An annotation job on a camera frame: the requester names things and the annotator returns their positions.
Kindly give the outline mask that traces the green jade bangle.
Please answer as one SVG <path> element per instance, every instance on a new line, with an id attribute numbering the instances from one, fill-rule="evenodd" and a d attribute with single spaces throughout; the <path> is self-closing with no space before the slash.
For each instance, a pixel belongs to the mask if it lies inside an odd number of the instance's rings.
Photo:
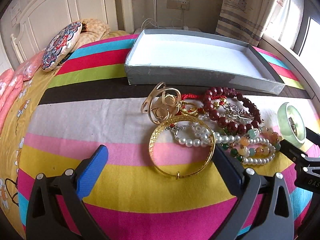
<path id="1" fill-rule="evenodd" d="M 289 102 L 283 103 L 277 112 L 282 137 L 301 148 L 306 140 L 306 127 L 299 111 Z"/>

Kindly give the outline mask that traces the gold bangle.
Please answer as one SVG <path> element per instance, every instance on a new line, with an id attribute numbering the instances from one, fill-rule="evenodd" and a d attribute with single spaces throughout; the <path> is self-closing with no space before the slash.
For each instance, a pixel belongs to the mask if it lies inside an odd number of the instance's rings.
<path id="1" fill-rule="evenodd" d="M 176 134 L 166 131 L 171 123 L 194 124 Z M 190 178 L 202 172 L 211 161 L 216 148 L 216 136 L 212 129 L 196 117 L 174 116 L 157 125 L 151 133 L 148 152 L 151 163 L 161 174 L 175 178 Z"/>

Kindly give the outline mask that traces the gold scarf ring cluster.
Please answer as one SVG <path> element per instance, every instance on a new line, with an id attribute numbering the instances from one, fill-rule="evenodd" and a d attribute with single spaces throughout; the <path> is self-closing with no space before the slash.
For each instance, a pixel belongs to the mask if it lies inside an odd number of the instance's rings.
<path id="1" fill-rule="evenodd" d="M 182 96 L 178 89 L 160 82 L 144 100 L 140 111 L 147 114 L 154 124 L 161 124 L 178 113 L 181 101 Z"/>

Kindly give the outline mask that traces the grey shallow jewelry box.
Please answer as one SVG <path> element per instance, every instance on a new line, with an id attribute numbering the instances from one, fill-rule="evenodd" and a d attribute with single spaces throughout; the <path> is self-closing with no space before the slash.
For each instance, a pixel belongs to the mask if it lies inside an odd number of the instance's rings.
<path id="1" fill-rule="evenodd" d="M 130 85 L 229 87 L 279 95 L 285 83 L 248 43 L 187 30 L 144 30 L 126 57 Z"/>

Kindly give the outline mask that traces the yellow floral bed sheet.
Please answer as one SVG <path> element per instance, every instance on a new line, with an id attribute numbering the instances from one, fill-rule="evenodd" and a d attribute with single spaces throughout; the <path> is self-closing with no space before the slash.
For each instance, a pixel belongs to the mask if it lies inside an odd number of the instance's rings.
<path id="1" fill-rule="evenodd" d="M 58 71 L 44 72 L 41 68 L 36 71 L 33 78 L 23 85 L 1 130 L 1 210 L 14 232 L 23 238 L 25 233 L 17 206 L 16 187 L 20 156 L 33 111 Z"/>

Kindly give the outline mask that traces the striped colourful blanket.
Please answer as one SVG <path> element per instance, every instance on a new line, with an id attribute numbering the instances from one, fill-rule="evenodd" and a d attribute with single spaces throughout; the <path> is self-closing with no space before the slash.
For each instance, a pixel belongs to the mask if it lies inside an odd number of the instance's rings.
<path id="1" fill-rule="evenodd" d="M 36 176 L 53 177 L 105 145 L 108 161 L 85 206 L 112 239 L 204 239 L 236 199 L 209 167 L 176 182 L 148 156 L 153 124 L 139 107 L 151 87 L 129 85 L 124 62 L 136 40 L 125 35 L 78 49 L 33 111 L 18 172 L 18 202 L 27 222 Z"/>

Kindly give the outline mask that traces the patterned beige curtain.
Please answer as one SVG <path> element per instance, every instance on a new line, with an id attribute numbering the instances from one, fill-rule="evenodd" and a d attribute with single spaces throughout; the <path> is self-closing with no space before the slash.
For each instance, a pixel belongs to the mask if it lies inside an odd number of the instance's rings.
<path id="1" fill-rule="evenodd" d="M 215 33 L 258 46 L 285 0 L 223 0 Z"/>

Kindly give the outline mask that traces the round embroidered cushion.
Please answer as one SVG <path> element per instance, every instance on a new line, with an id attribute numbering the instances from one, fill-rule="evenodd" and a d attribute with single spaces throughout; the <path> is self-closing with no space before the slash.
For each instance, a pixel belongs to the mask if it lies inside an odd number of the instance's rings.
<path id="1" fill-rule="evenodd" d="M 53 70 L 71 51 L 80 37 L 82 23 L 76 21 L 63 28 L 48 44 L 42 57 L 42 70 Z"/>

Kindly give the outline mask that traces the beige plush toy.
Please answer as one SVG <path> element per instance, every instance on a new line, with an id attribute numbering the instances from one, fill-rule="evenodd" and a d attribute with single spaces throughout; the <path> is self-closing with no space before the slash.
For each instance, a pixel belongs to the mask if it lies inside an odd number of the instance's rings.
<path id="1" fill-rule="evenodd" d="M 88 43 L 101 40 L 103 35 L 109 34 L 111 28 L 108 24 L 95 18 L 86 18 L 80 21 L 82 23 L 82 31 L 71 52 Z"/>

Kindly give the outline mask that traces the white nightstand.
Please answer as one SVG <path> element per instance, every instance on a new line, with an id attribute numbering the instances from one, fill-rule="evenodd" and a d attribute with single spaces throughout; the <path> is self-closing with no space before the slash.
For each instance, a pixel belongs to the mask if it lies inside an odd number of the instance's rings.
<path id="1" fill-rule="evenodd" d="M 143 28 L 138 28 L 134 31 L 134 34 L 140 34 L 143 30 L 187 30 L 187 31 L 197 31 L 201 32 L 199 28 L 191 28 L 191 27 L 161 27 L 161 28 L 156 28 L 156 27 L 143 27 Z"/>

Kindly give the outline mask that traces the white wooden headboard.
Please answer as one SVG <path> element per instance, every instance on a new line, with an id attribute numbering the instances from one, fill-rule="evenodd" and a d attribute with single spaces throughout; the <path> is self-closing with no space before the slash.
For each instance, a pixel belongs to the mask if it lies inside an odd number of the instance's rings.
<path id="1" fill-rule="evenodd" d="M 132 0 L 31 0 L 17 19 L 19 34 L 10 36 L 19 63 L 46 48 L 65 26 L 83 18 L 99 19 L 112 30 L 135 31 Z"/>

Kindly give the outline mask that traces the window frame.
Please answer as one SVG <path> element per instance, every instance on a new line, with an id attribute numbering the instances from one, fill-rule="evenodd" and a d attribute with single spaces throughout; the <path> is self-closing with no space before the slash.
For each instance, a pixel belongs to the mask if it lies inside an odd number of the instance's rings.
<path id="1" fill-rule="evenodd" d="M 291 86 L 306 90 L 319 107 L 319 23 L 317 0 L 276 0 L 276 9 L 259 48 L 276 55 L 285 65 L 281 74 Z"/>

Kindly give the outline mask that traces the wall power socket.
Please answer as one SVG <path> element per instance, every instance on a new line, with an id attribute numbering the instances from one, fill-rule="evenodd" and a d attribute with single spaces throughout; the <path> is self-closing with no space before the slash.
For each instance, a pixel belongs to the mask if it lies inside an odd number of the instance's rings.
<path id="1" fill-rule="evenodd" d="M 188 0 L 167 0 L 167 9 L 189 10 L 190 2 Z"/>

